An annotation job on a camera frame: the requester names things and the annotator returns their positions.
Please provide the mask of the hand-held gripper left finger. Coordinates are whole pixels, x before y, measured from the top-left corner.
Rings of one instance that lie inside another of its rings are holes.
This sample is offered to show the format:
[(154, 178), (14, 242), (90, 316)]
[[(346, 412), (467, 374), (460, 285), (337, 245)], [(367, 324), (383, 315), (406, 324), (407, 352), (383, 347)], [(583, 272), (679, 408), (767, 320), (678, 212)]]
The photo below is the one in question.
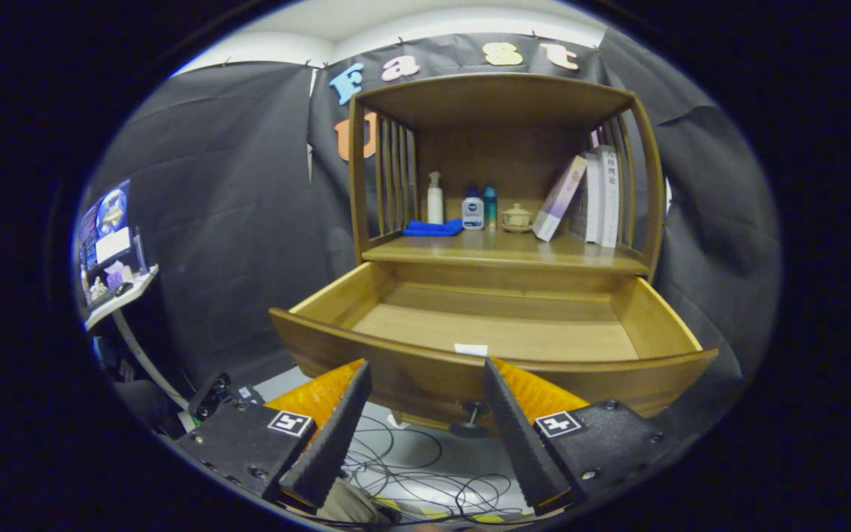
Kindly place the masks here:
[(253, 496), (319, 509), (340, 476), (371, 391), (369, 362), (350, 361), (266, 403), (220, 406), (176, 445)]

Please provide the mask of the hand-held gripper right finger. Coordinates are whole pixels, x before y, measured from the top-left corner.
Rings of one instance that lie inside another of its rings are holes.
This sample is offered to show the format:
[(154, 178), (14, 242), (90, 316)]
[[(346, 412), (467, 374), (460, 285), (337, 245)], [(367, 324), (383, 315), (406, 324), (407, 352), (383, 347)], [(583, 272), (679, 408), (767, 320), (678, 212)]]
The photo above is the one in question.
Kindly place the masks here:
[(671, 435), (620, 400), (589, 402), (496, 358), (484, 373), (511, 468), (537, 516), (622, 492), (674, 447)]

